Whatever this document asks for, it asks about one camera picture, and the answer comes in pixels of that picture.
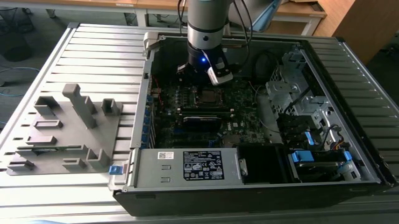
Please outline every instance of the wooden desk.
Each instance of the wooden desk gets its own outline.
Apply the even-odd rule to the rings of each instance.
[[[138,0],[135,11],[138,13],[139,26],[147,26],[147,14],[178,15],[179,0]],[[309,3],[289,2],[282,4],[274,17],[274,21],[306,23],[302,35],[313,35],[326,12],[318,12]]]
[[[178,15],[179,0],[0,0],[3,7],[65,9],[79,11],[101,11],[137,13],[139,26],[149,26],[147,14]],[[290,33],[293,28],[279,23],[297,22],[306,25],[299,28],[299,34],[313,35],[326,12],[314,11],[307,3],[289,2],[281,5],[271,27],[281,33]]]
[[[138,0],[0,0],[0,7],[134,13]]]

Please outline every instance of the warning label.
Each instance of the warning label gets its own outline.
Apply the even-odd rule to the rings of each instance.
[[[183,169],[187,181],[225,180],[222,152],[183,152]]]

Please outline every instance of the silver sheet metal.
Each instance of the silver sheet metal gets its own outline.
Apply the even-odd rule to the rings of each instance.
[[[82,91],[94,102],[103,98],[123,102],[114,161],[127,160],[143,78],[142,41],[149,31],[178,33],[179,30],[91,24],[67,29],[0,135],[0,222],[50,220],[63,223],[210,223],[279,219],[279,223],[293,223],[293,218],[307,223],[337,223],[343,220],[374,223],[377,218],[390,218],[396,222],[398,216],[393,213],[399,211],[399,189],[354,198],[326,209],[143,218],[131,217],[114,200],[107,187],[107,173],[37,176],[6,174],[15,147],[22,141],[19,137],[29,132],[25,124],[31,124],[35,117],[35,99],[38,96],[63,98],[61,87],[66,83],[79,83]],[[381,150],[390,169],[399,176],[399,110],[347,45],[334,38],[265,34],[257,36],[310,41],[371,141]]]

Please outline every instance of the blue cable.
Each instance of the blue cable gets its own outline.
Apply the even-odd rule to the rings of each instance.
[[[31,68],[31,67],[17,67],[17,68],[9,68],[9,69],[5,69],[5,70],[2,70],[0,71],[0,73],[2,72],[6,72],[6,71],[9,71],[9,70],[13,70],[13,69],[27,69],[27,70],[35,70],[37,72],[41,72],[41,70],[39,69],[35,69],[35,68]]]
[[[21,95],[10,95],[10,94],[0,93],[0,96],[6,96],[6,97],[22,97],[22,96],[25,96],[25,94],[21,94]]]
[[[13,69],[22,69],[22,70],[27,69],[27,70],[35,70],[37,72],[41,72],[39,69],[35,69],[35,68],[31,68],[31,67],[17,67],[17,68],[9,68],[9,67],[6,67],[6,66],[3,66],[3,67],[7,68],[7,69],[2,70],[0,73],[3,73],[3,72],[6,72],[6,71],[10,71],[10,70],[13,70]],[[22,97],[22,96],[25,96],[25,94],[21,94],[21,95],[10,95],[10,94],[0,93],[0,96],[6,96],[6,97]]]

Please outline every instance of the blue tab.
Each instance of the blue tab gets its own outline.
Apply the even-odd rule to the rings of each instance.
[[[294,162],[314,162],[313,152],[307,150],[295,151],[293,154]]]
[[[147,116],[147,117],[150,117],[150,115],[151,115],[151,112],[150,112],[150,110],[149,110],[149,109],[146,109],[146,111],[145,111],[145,114],[146,114],[146,116]]]
[[[142,135],[142,141],[143,141],[145,143],[149,142],[149,135],[147,135],[147,134],[143,134],[143,135]]]
[[[149,133],[149,131],[150,131],[150,128],[149,128],[149,126],[147,126],[147,125],[145,125],[145,126],[143,126],[143,133],[145,133],[145,134],[147,134],[147,133]]]
[[[347,159],[347,161],[351,160],[351,153],[349,151],[343,152],[345,158]]]
[[[293,156],[293,160],[294,160],[294,162],[299,162],[299,158],[298,158],[297,153],[293,153],[291,156]]]
[[[123,175],[125,174],[125,167],[122,166],[111,166],[109,170],[110,175]]]
[[[313,139],[311,133],[310,132],[305,132],[305,135],[307,137],[307,141],[310,142],[310,145],[313,146],[314,145],[314,139]]]
[[[150,124],[150,118],[149,117],[145,118],[145,124]]]

